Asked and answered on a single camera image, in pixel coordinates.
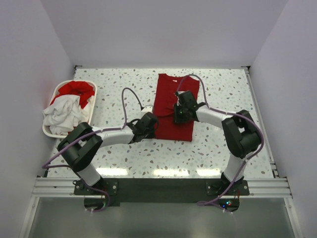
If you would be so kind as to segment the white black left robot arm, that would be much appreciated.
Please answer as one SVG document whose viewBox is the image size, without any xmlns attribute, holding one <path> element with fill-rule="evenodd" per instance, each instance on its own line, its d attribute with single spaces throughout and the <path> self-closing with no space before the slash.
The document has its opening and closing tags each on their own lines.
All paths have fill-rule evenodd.
<svg viewBox="0 0 317 238">
<path fill-rule="evenodd" d="M 150 112 L 140 119 L 130 121 L 124 128 L 97 129 L 82 122 L 59 143 L 57 150 L 71 170 L 84 181 L 85 189 L 91 194 L 98 194 L 103 189 L 104 182 L 92 165 L 97 151 L 106 146 L 134 144 L 152 139 L 158 125 L 158 118 Z"/>
</svg>

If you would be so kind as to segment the dark red t-shirt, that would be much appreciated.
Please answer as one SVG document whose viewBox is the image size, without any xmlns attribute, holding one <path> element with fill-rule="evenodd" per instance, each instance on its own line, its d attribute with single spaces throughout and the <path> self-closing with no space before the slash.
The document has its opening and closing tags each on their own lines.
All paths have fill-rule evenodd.
<svg viewBox="0 0 317 238">
<path fill-rule="evenodd" d="M 176 91 L 191 91 L 198 97 L 200 82 L 191 77 L 180 85 L 182 77 L 173 77 L 161 73 L 158 77 L 156 97 L 154 101 L 154 115 L 158 118 L 158 129 L 155 131 L 156 139 L 191 142 L 193 139 L 194 123 L 174 123 L 174 104 L 177 103 Z"/>
</svg>

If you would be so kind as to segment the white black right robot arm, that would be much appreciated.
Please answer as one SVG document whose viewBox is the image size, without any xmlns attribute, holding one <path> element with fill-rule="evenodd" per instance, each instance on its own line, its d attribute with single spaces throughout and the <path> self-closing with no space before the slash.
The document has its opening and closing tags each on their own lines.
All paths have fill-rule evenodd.
<svg viewBox="0 0 317 238">
<path fill-rule="evenodd" d="M 176 92 L 174 122 L 176 124 L 197 121 L 208 123 L 223 130 L 230 152 L 226 169 L 222 172 L 221 190 L 227 195 L 238 189 L 244 177 L 246 163 L 264 146 L 264 136 L 247 110 L 237 113 L 209 108 L 206 102 L 198 103 L 191 91 Z"/>
</svg>

